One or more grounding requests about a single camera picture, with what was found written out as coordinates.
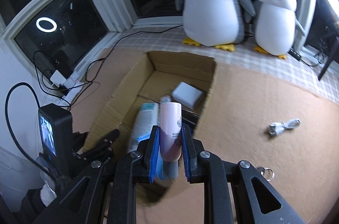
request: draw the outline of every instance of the penguin plush toy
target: penguin plush toy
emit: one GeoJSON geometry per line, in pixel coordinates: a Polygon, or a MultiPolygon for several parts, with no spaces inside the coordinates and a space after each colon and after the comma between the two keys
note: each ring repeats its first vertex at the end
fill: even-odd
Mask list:
{"type": "Polygon", "coordinates": [[[239,4],[252,17],[251,0],[175,0],[177,10],[183,9],[183,43],[214,46],[234,51],[234,44],[244,39],[245,29],[239,4]]]}
{"type": "Polygon", "coordinates": [[[253,31],[258,44],[255,50],[286,59],[294,41],[295,29],[305,36],[295,15],[297,0],[256,0],[254,6],[257,16],[253,31]]]}

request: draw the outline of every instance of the black robotic claw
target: black robotic claw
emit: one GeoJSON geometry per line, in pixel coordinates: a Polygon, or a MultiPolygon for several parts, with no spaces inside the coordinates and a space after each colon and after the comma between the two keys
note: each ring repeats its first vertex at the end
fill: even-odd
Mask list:
{"type": "MultiPolygon", "coordinates": [[[[43,211],[34,224],[101,223],[108,182],[113,182],[107,224],[136,223],[136,183],[151,183],[159,151],[159,128],[117,163],[94,161],[43,211]]],[[[222,161],[192,139],[182,126],[182,151],[187,179],[204,183],[204,223],[233,224],[228,183],[232,186],[239,224],[302,224],[304,221],[248,162],[222,161]]]]}

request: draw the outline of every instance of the beige carpet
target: beige carpet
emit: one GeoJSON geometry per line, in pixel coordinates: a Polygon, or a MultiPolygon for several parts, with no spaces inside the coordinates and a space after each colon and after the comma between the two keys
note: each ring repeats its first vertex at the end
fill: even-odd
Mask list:
{"type": "MultiPolygon", "coordinates": [[[[96,91],[72,109],[74,128],[89,127],[138,55],[131,49],[112,53],[96,91]]],[[[272,168],[272,185],[306,223],[320,224],[339,196],[339,106],[285,80],[224,63],[214,84],[195,137],[225,161],[272,168]],[[291,118],[301,120],[299,128],[269,137],[271,122],[291,118]]],[[[159,203],[137,205],[137,223],[203,223],[203,185],[188,184],[181,168],[159,203]]]]}

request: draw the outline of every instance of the plaid cloth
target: plaid cloth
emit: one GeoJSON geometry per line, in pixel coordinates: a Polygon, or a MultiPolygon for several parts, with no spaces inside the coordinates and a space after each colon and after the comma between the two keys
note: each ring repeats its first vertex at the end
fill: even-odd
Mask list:
{"type": "MultiPolygon", "coordinates": [[[[167,28],[131,29],[123,33],[130,35],[137,31],[164,31],[167,28]]],[[[213,57],[228,64],[240,65],[247,69],[261,71],[266,74],[288,80],[301,87],[307,88],[331,101],[339,104],[339,78],[327,71],[321,81],[318,74],[321,67],[310,68],[287,54],[287,60],[254,51],[255,40],[248,38],[243,43],[235,45],[235,52],[223,51],[214,47],[190,46],[182,44],[186,38],[183,28],[172,28],[161,34],[139,33],[122,39],[117,47],[142,49],[145,51],[190,52],[198,55],[213,57]]]]}

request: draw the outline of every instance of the white box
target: white box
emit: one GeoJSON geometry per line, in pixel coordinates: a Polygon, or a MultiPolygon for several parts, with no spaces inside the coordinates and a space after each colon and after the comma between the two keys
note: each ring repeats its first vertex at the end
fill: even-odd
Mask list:
{"type": "Polygon", "coordinates": [[[194,109],[201,101],[203,92],[185,82],[180,82],[173,90],[172,97],[182,105],[194,109]]]}

